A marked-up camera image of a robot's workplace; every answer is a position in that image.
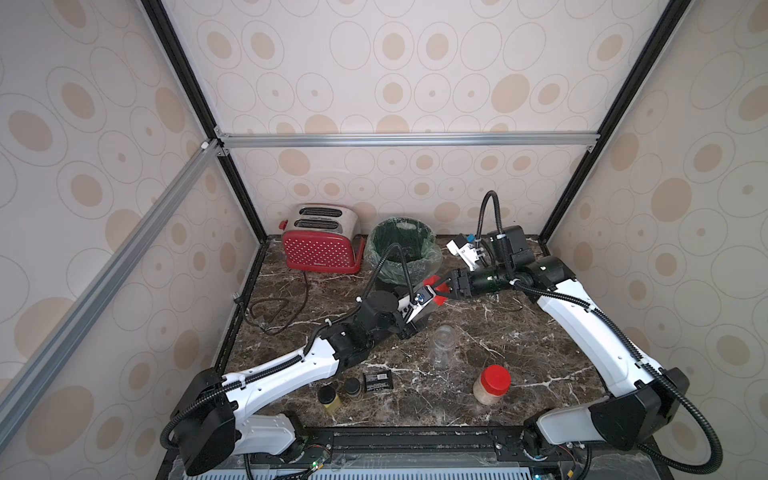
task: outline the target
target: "dark marble surface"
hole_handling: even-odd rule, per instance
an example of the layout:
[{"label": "dark marble surface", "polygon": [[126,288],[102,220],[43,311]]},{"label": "dark marble surface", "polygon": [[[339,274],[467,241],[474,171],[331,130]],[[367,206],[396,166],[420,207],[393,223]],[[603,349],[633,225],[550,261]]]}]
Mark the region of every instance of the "dark marble surface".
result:
[{"label": "dark marble surface", "polygon": [[[439,237],[441,246],[450,238]],[[538,252],[538,246],[529,243]],[[446,257],[439,273],[463,265],[447,249],[443,252]],[[355,306],[369,274],[367,266],[355,275],[308,272],[310,300],[296,322],[277,336],[266,336],[243,323],[227,371],[248,369],[303,346],[325,318],[335,319]],[[303,294],[301,272],[286,267],[280,239],[273,240],[253,292],[253,300],[291,299],[272,331],[299,307]],[[278,302],[261,304],[255,314],[268,318],[278,306]],[[426,357],[432,333],[440,325],[450,325],[458,333],[454,362],[447,370],[433,369]],[[512,387],[499,404],[484,406],[472,395],[472,384],[483,368],[493,364],[511,373]],[[341,390],[346,378],[356,376],[362,381],[363,373],[384,369],[393,372],[394,390],[367,394],[357,401],[342,397],[343,407],[333,417],[317,402],[320,386],[335,383]],[[527,297],[505,291],[465,302],[449,300],[431,315],[429,327],[419,335],[405,341],[393,336],[341,378],[304,386],[259,414],[290,410],[309,426],[519,425],[543,408],[589,402],[602,392],[597,372],[568,334]]]}]

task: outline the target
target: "clear plastic cup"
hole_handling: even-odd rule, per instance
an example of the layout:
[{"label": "clear plastic cup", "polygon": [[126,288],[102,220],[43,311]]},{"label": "clear plastic cup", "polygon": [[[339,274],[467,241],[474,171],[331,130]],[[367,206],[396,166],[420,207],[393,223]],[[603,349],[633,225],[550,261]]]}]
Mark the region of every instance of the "clear plastic cup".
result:
[{"label": "clear plastic cup", "polygon": [[441,325],[432,334],[427,358],[435,369],[445,370],[453,364],[456,350],[456,331],[447,325]]}]

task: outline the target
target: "toaster slot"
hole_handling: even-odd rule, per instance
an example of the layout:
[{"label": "toaster slot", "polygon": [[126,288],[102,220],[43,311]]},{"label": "toaster slot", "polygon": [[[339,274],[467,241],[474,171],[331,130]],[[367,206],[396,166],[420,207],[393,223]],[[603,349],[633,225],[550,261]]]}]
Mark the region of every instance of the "toaster slot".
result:
[{"label": "toaster slot", "polygon": [[312,215],[314,217],[341,217],[341,210],[328,207],[304,207],[299,210],[299,215]]},{"label": "toaster slot", "polygon": [[302,228],[316,228],[319,230],[335,230],[339,228],[339,222],[334,222],[333,220],[296,220],[293,222],[293,226]]}]

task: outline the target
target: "patterned wallpaper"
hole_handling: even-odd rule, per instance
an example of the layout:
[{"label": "patterned wallpaper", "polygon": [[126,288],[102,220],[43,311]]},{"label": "patterned wallpaper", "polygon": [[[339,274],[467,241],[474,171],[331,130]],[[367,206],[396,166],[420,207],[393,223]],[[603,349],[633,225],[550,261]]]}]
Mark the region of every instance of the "patterned wallpaper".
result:
[{"label": "patterned wallpaper", "polygon": [[[3,2],[0,390],[201,142],[129,0]],[[211,164],[0,456],[0,478],[154,478],[256,241]]]},{"label": "patterned wallpaper", "polygon": [[[235,163],[267,233],[291,207],[341,204],[363,233],[405,215],[437,233],[474,233],[485,192],[496,190],[506,224],[541,232],[565,189],[583,145],[567,147],[375,147],[235,149]],[[492,208],[485,232],[495,229]]]},{"label": "patterned wallpaper", "polygon": [[0,457],[0,479],[151,480],[158,441],[211,365],[256,253],[216,161]]},{"label": "patterned wallpaper", "polygon": [[[725,461],[768,471],[768,1],[699,2],[550,247],[640,348],[688,375]],[[687,414],[656,435],[702,462]],[[690,478],[675,473],[675,478]]]},{"label": "patterned wallpaper", "polygon": [[164,4],[242,134],[595,129],[666,1]]},{"label": "patterned wallpaper", "polygon": [[2,11],[0,390],[202,138],[132,2]]}]

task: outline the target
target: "glass jar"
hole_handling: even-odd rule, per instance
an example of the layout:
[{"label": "glass jar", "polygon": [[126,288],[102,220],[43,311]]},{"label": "glass jar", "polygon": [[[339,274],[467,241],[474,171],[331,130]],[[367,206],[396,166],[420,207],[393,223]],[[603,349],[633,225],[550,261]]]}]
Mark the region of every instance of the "glass jar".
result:
[{"label": "glass jar", "polygon": [[360,400],[362,398],[362,386],[358,379],[347,379],[344,382],[344,393],[352,400]]},{"label": "glass jar", "polygon": [[456,331],[447,325],[441,325],[432,334],[427,358],[432,367],[445,370],[453,364],[456,350]]}]

